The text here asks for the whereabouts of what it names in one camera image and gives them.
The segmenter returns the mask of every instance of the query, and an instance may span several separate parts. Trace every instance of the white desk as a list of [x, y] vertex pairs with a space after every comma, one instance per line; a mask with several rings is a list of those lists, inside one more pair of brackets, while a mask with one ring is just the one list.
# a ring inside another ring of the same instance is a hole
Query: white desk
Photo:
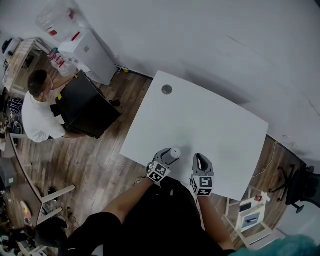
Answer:
[[[163, 85], [171, 85], [169, 95]], [[213, 193], [240, 201], [256, 169], [268, 124], [229, 100], [158, 71], [120, 154], [146, 166], [165, 148], [181, 158], [169, 176], [189, 184], [195, 153], [213, 164]]]

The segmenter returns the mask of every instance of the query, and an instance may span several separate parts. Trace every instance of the cable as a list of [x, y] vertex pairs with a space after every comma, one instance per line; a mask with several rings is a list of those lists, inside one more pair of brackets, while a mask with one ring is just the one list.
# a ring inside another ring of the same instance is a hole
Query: cable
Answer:
[[275, 155], [275, 151], [276, 151], [276, 145], [278, 143], [279, 143], [278, 141], [275, 141], [275, 143], [274, 143], [273, 153], [272, 153], [272, 157], [271, 157], [271, 160], [270, 160], [269, 164], [266, 166], [266, 168], [262, 172], [258, 173], [257, 175], [252, 176], [252, 178], [258, 177], [260, 174], [263, 174], [268, 169], [268, 167], [271, 165], [272, 160], [274, 159], [274, 155]]
[[71, 208], [68, 207], [67, 209], [65, 209], [64, 213], [66, 214], [67, 219], [69, 220], [69, 222], [71, 223], [71, 225], [72, 225], [74, 228], [78, 229], [78, 228], [80, 227], [80, 225], [79, 225], [79, 223], [77, 222], [76, 217], [75, 217], [74, 214], [72, 213]]

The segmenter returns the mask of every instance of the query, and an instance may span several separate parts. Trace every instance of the red item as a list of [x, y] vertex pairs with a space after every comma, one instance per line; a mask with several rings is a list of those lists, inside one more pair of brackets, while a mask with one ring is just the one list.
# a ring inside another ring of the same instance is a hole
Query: red item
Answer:
[[262, 200], [262, 196], [256, 195], [254, 200], [260, 202]]
[[74, 35], [74, 37], [71, 39], [71, 41], [74, 41], [79, 35], [80, 35], [80, 31]]
[[50, 36], [55, 36], [56, 34], [58, 34], [58, 32], [55, 31], [55, 30], [52, 30], [52, 31], [49, 32]]
[[56, 57], [57, 57], [57, 55], [52, 55], [52, 57], [51, 57], [51, 59], [49, 59], [49, 61], [52, 61], [52, 60], [55, 60], [56, 59]]
[[57, 63], [59, 65], [59, 68], [61, 68], [61, 66], [65, 63], [64, 59], [61, 58], [61, 56], [59, 56], [56, 60], [55, 60], [55, 63]]

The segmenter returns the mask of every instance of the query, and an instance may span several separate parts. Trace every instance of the teal object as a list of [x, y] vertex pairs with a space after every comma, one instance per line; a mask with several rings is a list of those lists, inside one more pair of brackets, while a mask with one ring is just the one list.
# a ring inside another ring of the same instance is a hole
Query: teal object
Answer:
[[241, 248], [232, 256], [320, 256], [320, 246], [304, 235], [287, 236], [259, 250]]

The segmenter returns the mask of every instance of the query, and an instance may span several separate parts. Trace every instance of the office chair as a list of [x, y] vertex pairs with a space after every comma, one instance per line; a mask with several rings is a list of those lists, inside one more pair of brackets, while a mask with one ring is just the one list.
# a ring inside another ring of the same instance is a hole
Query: office chair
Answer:
[[[281, 186], [282, 188], [285, 186], [283, 196], [287, 190], [285, 204], [287, 206], [294, 206], [297, 214], [305, 207], [304, 205], [298, 206], [296, 204], [298, 201], [309, 202], [320, 208], [320, 174], [314, 174], [315, 167], [301, 167], [293, 176], [294, 166], [291, 165], [290, 167], [292, 167], [290, 178], [286, 179], [285, 184]], [[279, 189], [270, 190], [271, 193], [274, 193]]]

